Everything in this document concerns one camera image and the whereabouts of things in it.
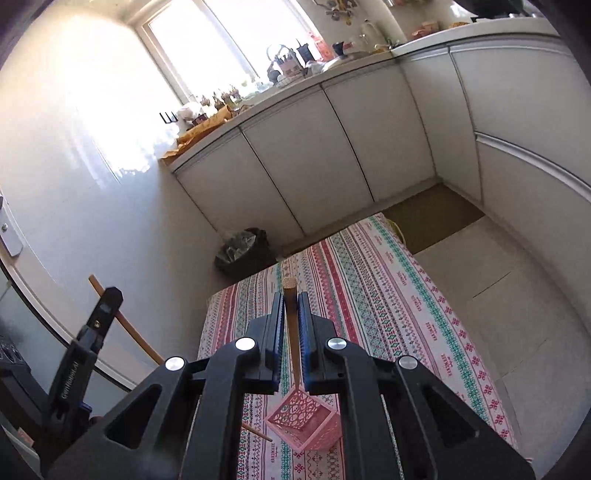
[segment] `window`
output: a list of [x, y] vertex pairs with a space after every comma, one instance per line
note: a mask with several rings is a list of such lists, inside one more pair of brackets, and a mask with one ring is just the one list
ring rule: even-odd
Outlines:
[[267, 79], [267, 47], [308, 43], [314, 25], [291, 0], [167, 0], [138, 24], [168, 81], [183, 101]]

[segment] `floor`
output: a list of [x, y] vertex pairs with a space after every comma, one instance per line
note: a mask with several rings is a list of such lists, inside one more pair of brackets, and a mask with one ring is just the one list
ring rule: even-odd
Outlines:
[[383, 214], [400, 227], [412, 254], [425, 250], [484, 215], [443, 183], [392, 205]]
[[591, 408], [591, 336], [536, 260], [488, 217], [415, 257], [470, 334], [541, 478]]

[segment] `bottle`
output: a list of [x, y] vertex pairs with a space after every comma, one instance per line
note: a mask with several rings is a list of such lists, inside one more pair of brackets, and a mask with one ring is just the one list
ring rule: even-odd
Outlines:
[[380, 30], [367, 19], [361, 24], [361, 33], [365, 36], [370, 51], [374, 51], [376, 45], [386, 45], [386, 39]]

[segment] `countertop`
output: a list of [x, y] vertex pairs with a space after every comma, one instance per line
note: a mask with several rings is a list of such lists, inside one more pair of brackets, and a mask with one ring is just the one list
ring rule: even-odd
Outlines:
[[519, 17], [519, 18], [501, 18], [498, 20], [490, 20], [484, 22], [477, 22], [470, 25], [463, 25], [461, 27], [451, 28], [449, 30], [443, 30], [441, 32], [434, 33], [428, 37], [419, 38], [413, 40], [404, 45], [401, 45], [392, 51], [378, 53], [365, 57], [363, 59], [350, 61], [338, 67], [335, 67], [328, 72], [320, 73], [313, 77], [304, 79], [293, 85], [287, 86], [282, 90], [279, 90], [269, 98], [264, 99], [262, 102], [257, 103], [246, 112], [241, 113], [239, 116], [232, 118], [222, 125], [217, 130], [202, 139], [199, 143], [192, 146], [185, 153], [180, 155], [175, 161], [173, 161], [169, 168], [171, 171], [178, 170], [182, 165], [189, 161], [193, 156], [199, 153], [201, 150], [206, 148], [212, 142], [216, 141], [222, 135], [228, 133], [233, 128], [244, 123], [253, 116], [261, 113], [264, 110], [272, 107], [278, 102], [289, 98], [296, 93], [302, 92], [314, 85], [325, 82], [331, 78], [343, 75], [347, 72], [362, 69], [369, 65], [388, 61], [401, 56], [406, 56], [411, 53], [415, 53], [426, 48], [433, 48], [437, 45], [444, 45], [454, 41], [467, 40], [469, 38], [476, 37], [487, 37], [490, 35], [508, 35], [508, 34], [526, 34], [526, 35], [546, 35], [551, 37], [558, 37], [558, 32], [545, 18], [531, 18], [531, 17]]

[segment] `wooden rod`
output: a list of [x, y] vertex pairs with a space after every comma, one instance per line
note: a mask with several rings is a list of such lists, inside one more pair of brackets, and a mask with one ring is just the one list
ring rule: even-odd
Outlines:
[[296, 388], [300, 386], [301, 358], [300, 358], [300, 331], [297, 320], [297, 280], [293, 277], [283, 279], [283, 301], [285, 303], [285, 319], [287, 323], [287, 335], [290, 341], [291, 368], [294, 373]]
[[[105, 289], [102, 287], [102, 285], [94, 275], [88, 277], [88, 280], [90, 281], [92, 287], [95, 289], [95, 292], [99, 294], [99, 296], [101, 296], [105, 292]], [[115, 313], [115, 318], [119, 320], [121, 326], [127, 331], [127, 333], [131, 335], [131, 338], [133, 338], [137, 342], [137, 344], [144, 350], [144, 352], [146, 352], [152, 358], [152, 360], [154, 360], [159, 365], [162, 365], [164, 363], [164, 358], [161, 357], [158, 354], [158, 352], [156, 352], [156, 350], [150, 347], [150, 344], [146, 342], [144, 337], [142, 337], [139, 334], [139, 332], [133, 327], [133, 325], [130, 324], [129, 320], [125, 318], [125, 316], [119, 310], [117, 310], [117, 312]], [[268, 442], [273, 442], [272, 438], [268, 437], [263, 432], [259, 432], [257, 429], [251, 427], [250, 425], [244, 422], [242, 422], [242, 428], [254, 433], [262, 439], [267, 440]]]
[[[105, 292], [105, 289], [102, 287], [102, 285], [94, 275], [88, 277], [88, 280], [90, 281], [90, 284], [93, 286], [96, 292], [99, 294], [99, 296], [101, 296]], [[134, 328], [134, 326], [130, 324], [129, 320], [125, 318], [125, 315], [123, 315], [119, 310], [117, 310], [117, 313], [115, 313], [115, 318], [119, 320], [121, 326], [127, 331], [127, 333], [131, 335], [131, 338], [133, 338], [137, 342], [137, 344], [142, 348], [144, 352], [146, 352], [150, 356], [152, 360], [154, 360], [159, 365], [162, 365], [164, 363], [164, 358], [162, 358], [156, 350], [150, 347], [150, 344], [146, 342], [144, 337], [142, 337], [139, 334], [139, 332]]]
[[245, 430], [248, 430], [249, 432], [254, 433], [255, 435], [261, 437], [263, 440], [266, 440], [267, 442], [273, 443], [273, 439], [271, 437], [268, 437], [263, 432], [259, 432], [257, 429], [251, 427], [250, 425], [248, 425], [244, 422], [242, 422], [242, 428]]

